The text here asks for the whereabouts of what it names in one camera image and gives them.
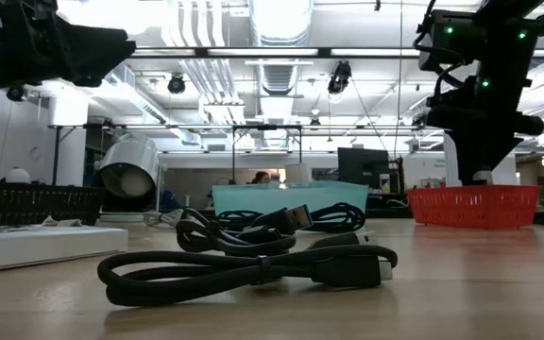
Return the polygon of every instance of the wooden table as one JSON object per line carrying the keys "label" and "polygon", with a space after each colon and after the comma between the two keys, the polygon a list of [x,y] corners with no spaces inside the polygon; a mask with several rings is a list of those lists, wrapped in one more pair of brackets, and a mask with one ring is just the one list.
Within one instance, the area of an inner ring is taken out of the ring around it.
{"label": "wooden table", "polygon": [[[377,289],[294,279],[126,309],[106,300],[95,274],[102,258],[2,271],[0,339],[544,339],[544,227],[366,227],[399,254],[395,279]],[[132,228],[129,242],[179,250],[171,230]]]}

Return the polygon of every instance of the ceiling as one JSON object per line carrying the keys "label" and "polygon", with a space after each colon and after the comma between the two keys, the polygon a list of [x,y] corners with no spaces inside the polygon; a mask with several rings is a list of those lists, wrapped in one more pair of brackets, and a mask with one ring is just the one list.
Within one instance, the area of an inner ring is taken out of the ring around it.
{"label": "ceiling", "polygon": [[[123,0],[118,4],[129,3]],[[77,15],[78,1],[59,1],[60,12],[67,18]],[[312,26],[307,41],[316,47],[410,47],[416,37],[416,28],[427,7],[427,0],[386,1],[374,11],[374,1],[314,0]],[[436,9],[475,10],[479,0],[438,0]],[[247,1],[223,1],[223,33],[228,46],[251,46]],[[130,35],[141,47],[165,46],[161,27],[170,20],[163,1],[139,1],[131,11],[116,10],[121,23],[142,23],[144,32]],[[544,13],[544,5],[531,15]],[[94,16],[95,26],[106,22]],[[196,7],[194,13],[196,35]],[[544,38],[537,47],[544,47]],[[408,120],[422,110],[417,106],[434,90],[436,75],[418,70],[414,59],[353,59],[350,60],[353,81],[342,94],[341,100],[330,102],[326,94],[329,73],[336,59],[313,59],[313,64],[301,66],[296,99],[292,105],[292,121],[307,124],[318,109],[321,123],[335,125],[376,124],[395,125],[397,118]],[[245,103],[246,119],[255,118],[261,111],[262,91],[257,82],[256,69],[247,66],[244,59],[230,59],[230,69],[238,94]],[[167,82],[172,73],[182,73],[178,59],[128,59],[126,65],[136,75],[136,87],[150,100],[169,114],[175,121],[191,124],[207,123],[199,109],[199,93],[187,77],[186,91],[170,94]],[[453,74],[464,78],[475,72],[476,65],[462,67]],[[529,78],[534,82],[526,90],[520,102],[522,111],[539,111],[544,108],[544,63],[531,70]],[[142,123],[143,114],[128,103],[122,95],[94,93],[90,114],[107,115],[119,122]]]}

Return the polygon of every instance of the computer monitor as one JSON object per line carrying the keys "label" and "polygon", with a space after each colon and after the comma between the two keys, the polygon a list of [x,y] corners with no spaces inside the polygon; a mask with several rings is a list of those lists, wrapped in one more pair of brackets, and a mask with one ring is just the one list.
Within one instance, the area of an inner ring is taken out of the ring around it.
{"label": "computer monitor", "polygon": [[379,188],[379,175],[389,174],[389,153],[384,150],[339,147],[339,180]]}

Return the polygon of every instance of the white lamp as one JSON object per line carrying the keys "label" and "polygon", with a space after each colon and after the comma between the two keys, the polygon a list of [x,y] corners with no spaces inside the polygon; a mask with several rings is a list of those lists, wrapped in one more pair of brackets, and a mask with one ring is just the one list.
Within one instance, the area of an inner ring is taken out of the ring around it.
{"label": "white lamp", "polygon": [[148,137],[133,132],[115,136],[95,176],[95,185],[108,190],[106,205],[135,211],[157,194],[159,158]]}

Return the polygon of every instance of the person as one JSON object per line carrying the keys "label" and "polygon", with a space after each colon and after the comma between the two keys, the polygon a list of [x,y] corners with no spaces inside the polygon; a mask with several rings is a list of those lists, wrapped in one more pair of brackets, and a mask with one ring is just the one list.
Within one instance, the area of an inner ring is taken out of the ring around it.
{"label": "person", "polygon": [[270,175],[265,171],[259,171],[255,174],[255,178],[251,181],[251,184],[267,184],[270,182]]}

